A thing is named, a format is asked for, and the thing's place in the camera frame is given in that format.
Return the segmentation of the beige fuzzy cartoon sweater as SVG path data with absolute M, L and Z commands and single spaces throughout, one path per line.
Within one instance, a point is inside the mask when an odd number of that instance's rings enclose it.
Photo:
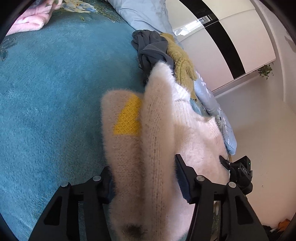
M 117 240 L 180 240 L 194 206 L 182 196 L 175 155 L 218 184 L 229 172 L 227 150 L 215 118 L 195 113 L 189 92 L 170 67 L 157 63 L 144 93 L 107 92 L 101 101 L 104 151 L 114 181 L 111 227 Z

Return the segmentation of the green hanging plant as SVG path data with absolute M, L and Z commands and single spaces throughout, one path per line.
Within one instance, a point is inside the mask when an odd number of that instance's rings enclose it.
M 270 64 L 264 65 L 260 67 L 258 70 L 259 76 L 264 77 L 266 80 L 269 78 L 269 76 L 273 76 L 273 69 Z

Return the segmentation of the olive knitted garment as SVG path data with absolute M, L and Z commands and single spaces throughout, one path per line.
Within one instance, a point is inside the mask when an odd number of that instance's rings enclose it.
M 168 41 L 166 53 L 174 62 L 174 73 L 177 84 L 191 94 L 191 99 L 197 100 L 194 91 L 194 81 L 197 79 L 197 74 L 192 61 L 188 54 L 175 43 L 171 34 L 161 33 L 161 37 L 164 37 Z

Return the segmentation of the white black wardrobe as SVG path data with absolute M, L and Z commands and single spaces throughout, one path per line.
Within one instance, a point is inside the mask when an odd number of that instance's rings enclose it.
M 273 62 L 252 1 L 166 1 L 173 32 L 210 90 Z

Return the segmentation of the blue plush bed blanket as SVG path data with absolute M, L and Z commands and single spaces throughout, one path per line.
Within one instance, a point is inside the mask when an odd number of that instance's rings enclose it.
M 106 1 L 59 9 L 42 29 L 1 43 L 1 214 L 28 240 L 63 181 L 105 166 L 100 101 L 111 89 L 143 92 L 132 27 Z

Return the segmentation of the dark grey crumpled garment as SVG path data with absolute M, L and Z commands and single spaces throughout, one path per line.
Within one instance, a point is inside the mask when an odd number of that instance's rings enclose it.
M 174 61 L 167 54 L 168 41 L 156 31 L 136 30 L 132 33 L 131 42 L 133 48 L 137 51 L 140 68 L 144 72 L 144 86 L 148 82 L 148 76 L 152 68 L 163 61 L 174 70 Z

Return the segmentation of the light blue floral quilt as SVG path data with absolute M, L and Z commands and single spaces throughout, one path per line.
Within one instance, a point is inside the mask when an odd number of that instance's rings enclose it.
M 157 61 L 167 63 L 173 70 L 176 83 L 188 90 L 192 109 L 201 116 L 215 118 L 228 154 L 234 155 L 237 142 L 232 127 L 188 54 L 175 42 L 165 1 L 109 3 L 134 28 L 132 46 L 137 51 L 140 68 L 145 75 L 149 75 Z

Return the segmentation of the pink folded garment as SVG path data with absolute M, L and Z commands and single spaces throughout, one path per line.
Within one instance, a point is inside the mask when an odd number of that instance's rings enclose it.
M 62 0 L 35 1 L 17 18 L 6 36 L 40 30 L 49 22 L 52 13 L 62 7 L 62 2 Z

